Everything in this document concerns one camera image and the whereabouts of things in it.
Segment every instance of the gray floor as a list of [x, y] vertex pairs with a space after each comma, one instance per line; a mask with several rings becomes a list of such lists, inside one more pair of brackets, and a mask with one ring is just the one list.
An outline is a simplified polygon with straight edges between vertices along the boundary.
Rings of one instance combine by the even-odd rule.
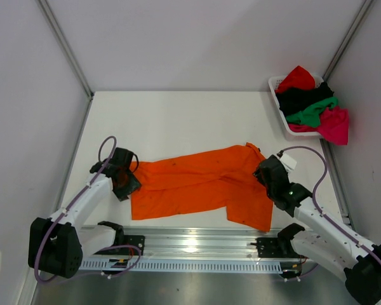
[[138, 271], [113, 280], [91, 275], [39, 287], [33, 304], [357, 304], [344, 284], [322, 268], [300, 283], [279, 279], [269, 274]]

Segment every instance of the wrinkled fabric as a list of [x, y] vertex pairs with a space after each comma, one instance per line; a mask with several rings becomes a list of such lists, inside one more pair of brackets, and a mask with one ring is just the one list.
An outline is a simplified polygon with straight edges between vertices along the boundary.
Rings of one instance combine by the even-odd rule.
[[319, 87], [306, 91], [298, 88], [290, 88], [283, 93], [277, 94], [279, 109], [285, 116], [303, 111], [306, 107], [332, 97], [334, 94], [327, 83], [323, 82]]
[[315, 80], [311, 74], [299, 65], [285, 77], [275, 90], [275, 93], [283, 93], [289, 88], [312, 90], [315, 89], [315, 85]]
[[288, 123], [307, 125], [316, 128], [320, 125], [320, 114], [326, 109], [333, 109], [338, 104], [338, 100], [335, 97], [326, 98], [320, 102], [306, 107], [303, 111], [299, 111], [290, 116], [286, 116], [285, 119]]
[[325, 140], [336, 145], [349, 143], [349, 112], [339, 106], [327, 108], [320, 115], [320, 126], [313, 128], [306, 125], [288, 124], [293, 132], [319, 132]]
[[271, 228], [273, 203], [253, 176], [265, 158], [250, 143], [157, 162], [140, 162], [142, 187], [131, 195], [133, 220], [227, 208], [227, 219]]

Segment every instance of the white wall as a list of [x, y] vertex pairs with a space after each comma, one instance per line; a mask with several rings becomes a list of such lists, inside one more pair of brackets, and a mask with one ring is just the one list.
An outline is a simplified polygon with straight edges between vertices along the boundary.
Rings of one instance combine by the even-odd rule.
[[330, 79], [349, 108], [347, 147], [334, 147], [355, 227], [381, 242], [381, 0]]
[[0, 305], [14, 304], [29, 226], [55, 204], [87, 99], [34, 0], [0, 1]]
[[50, 0], [92, 88], [267, 90], [322, 74], [363, 0]]

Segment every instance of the pink cloth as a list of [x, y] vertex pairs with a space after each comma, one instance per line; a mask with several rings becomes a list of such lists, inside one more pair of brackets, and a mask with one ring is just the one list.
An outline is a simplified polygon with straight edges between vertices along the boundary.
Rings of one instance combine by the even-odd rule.
[[349, 112], [339, 106], [326, 108], [320, 115], [320, 126], [288, 124], [293, 132], [319, 132], [327, 141], [336, 145], [349, 143]]

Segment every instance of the white basket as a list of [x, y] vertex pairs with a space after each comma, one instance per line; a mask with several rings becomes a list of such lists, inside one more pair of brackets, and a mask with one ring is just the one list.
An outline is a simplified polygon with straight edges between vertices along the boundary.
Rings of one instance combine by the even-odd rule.
[[[311, 74], [315, 80], [315, 87], [317, 88], [322, 82], [323, 78], [317, 75]], [[297, 140], [297, 139], [308, 139], [311, 138], [323, 138], [322, 135], [318, 132], [293, 132], [290, 130], [290, 127], [288, 126], [288, 122], [285, 119], [285, 116], [281, 110], [279, 110], [279, 102], [277, 99], [277, 96], [275, 94], [275, 90], [277, 90], [279, 84], [282, 83], [282, 81], [285, 79], [286, 75], [284, 76], [274, 76], [273, 78], [270, 78], [268, 80], [268, 85], [272, 93], [272, 99], [275, 103], [275, 106], [277, 107], [279, 118], [281, 119], [282, 124], [284, 125], [283, 131], [285, 138], [287, 140]]]

